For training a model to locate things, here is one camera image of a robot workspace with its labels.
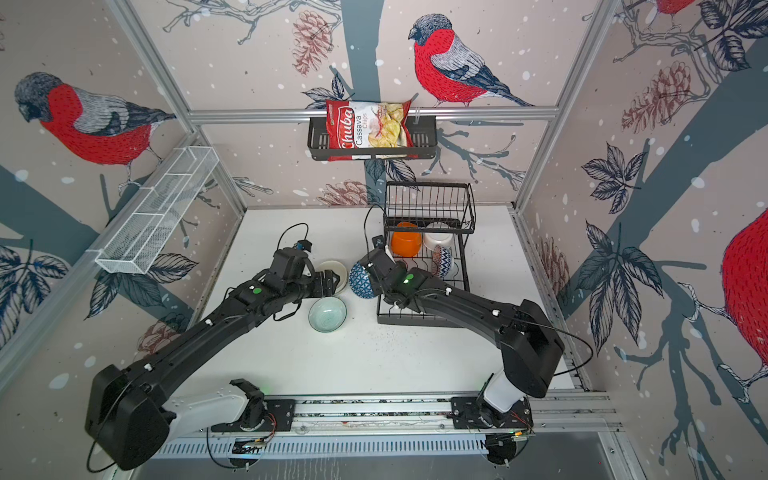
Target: robotic arm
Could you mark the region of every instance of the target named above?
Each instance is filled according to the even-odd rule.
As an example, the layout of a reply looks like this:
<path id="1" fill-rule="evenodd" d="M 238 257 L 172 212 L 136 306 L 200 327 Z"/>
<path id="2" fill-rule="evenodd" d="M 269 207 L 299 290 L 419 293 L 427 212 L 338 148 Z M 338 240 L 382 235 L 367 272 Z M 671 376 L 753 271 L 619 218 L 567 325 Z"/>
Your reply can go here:
<path id="1" fill-rule="evenodd" d="M 484 336 L 501 351 L 505 376 L 494 376 L 482 393 L 497 412 L 507 412 L 522 394 L 546 394 L 563 352 L 563 343 L 538 305 L 520 306 L 452 290 L 420 269 L 407 270 L 379 246 L 360 263 L 369 273 L 375 293 L 386 302 L 417 312 L 434 313 Z M 85 430 L 120 468 L 136 468 L 169 439 L 221 422 L 240 420 L 255 428 L 263 421 L 263 393 L 245 380 L 230 384 L 241 392 L 221 390 L 185 403 L 172 397 L 192 373 L 237 337 L 275 316 L 288 303 L 296 313 L 305 298 L 333 295 L 339 277 L 315 272 L 301 240 L 274 254 L 272 266 L 258 273 L 225 298 L 204 320 L 155 354 L 120 370 L 110 365 L 93 380 Z M 309 276 L 303 275 L 305 267 Z"/>

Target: white table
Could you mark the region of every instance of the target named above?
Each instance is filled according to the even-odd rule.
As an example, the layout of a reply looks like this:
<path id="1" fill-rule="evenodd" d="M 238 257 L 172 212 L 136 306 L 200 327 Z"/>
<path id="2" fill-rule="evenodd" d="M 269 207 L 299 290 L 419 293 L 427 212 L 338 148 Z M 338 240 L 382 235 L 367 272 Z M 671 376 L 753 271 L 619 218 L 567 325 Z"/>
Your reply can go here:
<path id="1" fill-rule="evenodd" d="M 349 269 L 366 252 L 362 221 L 367 208 L 248 210 L 214 286 L 205 314 L 229 286 L 250 279 L 272 261 L 286 227 L 307 222 L 310 259 L 339 260 Z M 368 220 L 369 238 L 381 234 L 380 211 Z M 282 247 L 303 238 L 304 227 L 286 234 Z M 506 207 L 477 207 L 477 227 L 465 251 L 472 292 L 519 304 L 541 298 Z M 500 351 L 466 329 L 389 326 L 376 322 L 376 299 L 347 287 L 339 294 L 348 315 L 335 332 L 318 333 L 307 321 L 316 300 L 305 300 L 292 318 L 271 319 L 241 336 L 198 369 L 176 395 L 215 389 L 245 378 L 267 395 L 343 395 L 477 391 L 502 367 Z M 293 306 L 287 306 L 289 312 Z M 566 370 L 561 360 L 558 371 Z M 572 389 L 569 375 L 551 389 Z"/>

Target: black plastic shelf basket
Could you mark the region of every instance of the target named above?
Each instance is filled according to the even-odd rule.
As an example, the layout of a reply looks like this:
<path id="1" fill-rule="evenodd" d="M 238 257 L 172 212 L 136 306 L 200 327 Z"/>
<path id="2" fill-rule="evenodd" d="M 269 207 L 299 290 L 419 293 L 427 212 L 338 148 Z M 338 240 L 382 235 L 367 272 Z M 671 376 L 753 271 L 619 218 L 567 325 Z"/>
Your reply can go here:
<path id="1" fill-rule="evenodd" d="M 470 184 L 387 182 L 384 210 L 387 245 L 391 244 L 394 232 L 453 233 L 450 250 L 454 266 L 443 280 L 452 287 L 469 291 L 465 246 L 469 234 L 475 232 L 475 197 Z M 416 227 L 398 227 L 401 222 L 412 223 Z M 448 228 L 428 227 L 437 222 L 444 223 Z M 423 244 L 415 257 L 394 257 L 405 262 L 409 269 L 418 267 L 432 271 L 432 252 Z M 376 304 L 376 318 L 386 325 L 456 326 L 440 316 L 401 310 L 383 303 L 381 297 Z"/>
<path id="2" fill-rule="evenodd" d="M 437 124 L 435 117 L 421 115 L 416 122 L 415 116 L 406 117 L 406 127 L 411 134 L 413 147 L 397 148 L 328 148 L 330 137 L 326 129 L 325 117 L 310 118 L 310 133 L 306 146 L 310 149 L 312 159 L 323 161 L 330 157 L 348 157 L 355 155 L 355 160 L 377 158 L 386 155 L 387 158 L 408 157 L 412 160 L 435 158 L 437 155 Z"/>

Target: black mounting plate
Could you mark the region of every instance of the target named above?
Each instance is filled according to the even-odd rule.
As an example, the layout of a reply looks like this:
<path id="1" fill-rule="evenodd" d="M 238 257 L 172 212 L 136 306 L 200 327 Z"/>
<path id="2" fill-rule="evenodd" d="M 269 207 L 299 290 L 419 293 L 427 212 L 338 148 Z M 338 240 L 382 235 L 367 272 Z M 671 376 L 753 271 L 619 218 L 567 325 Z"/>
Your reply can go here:
<path id="1" fill-rule="evenodd" d="M 290 432 L 291 424 L 293 424 L 293 410 L 296 408 L 296 400 L 292 399 L 280 399 L 280 400 L 264 400 L 265 410 L 267 413 L 271 413 L 277 420 L 278 432 Z M 237 432 L 248 433 L 246 430 L 242 430 L 240 427 L 242 423 L 238 420 L 233 423 L 220 423 L 210 427 L 212 432 Z M 265 418 L 261 425 L 256 427 L 253 432 L 272 432 L 272 422 Z"/>
<path id="2" fill-rule="evenodd" d="M 453 428 L 457 430 L 491 428 L 530 430 L 533 426 L 531 404 L 528 402 L 528 398 L 517 401 L 512 408 L 509 409 L 509 412 L 504 414 L 501 418 L 494 416 L 493 426 L 488 426 L 482 421 L 477 397 L 451 397 L 451 407 L 452 414 L 450 417 L 453 420 Z"/>

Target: bird wing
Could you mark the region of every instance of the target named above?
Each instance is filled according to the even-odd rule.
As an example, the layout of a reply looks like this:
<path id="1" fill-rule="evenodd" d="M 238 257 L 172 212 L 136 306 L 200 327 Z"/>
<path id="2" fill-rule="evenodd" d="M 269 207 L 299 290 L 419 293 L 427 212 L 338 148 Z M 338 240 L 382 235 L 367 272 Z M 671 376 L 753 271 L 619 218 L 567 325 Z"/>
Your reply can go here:
<path id="1" fill-rule="evenodd" d="M 453 35 L 451 48 L 445 53 L 433 55 L 430 61 L 446 77 L 463 84 L 472 84 L 471 79 L 485 67 L 485 60 L 480 54 L 464 45 L 456 34 Z"/>
<path id="2" fill-rule="evenodd" d="M 74 128 L 84 134 L 113 137 L 144 125 L 175 118 L 157 108 L 147 108 L 114 95 L 92 94 L 73 88 L 83 105 Z"/>

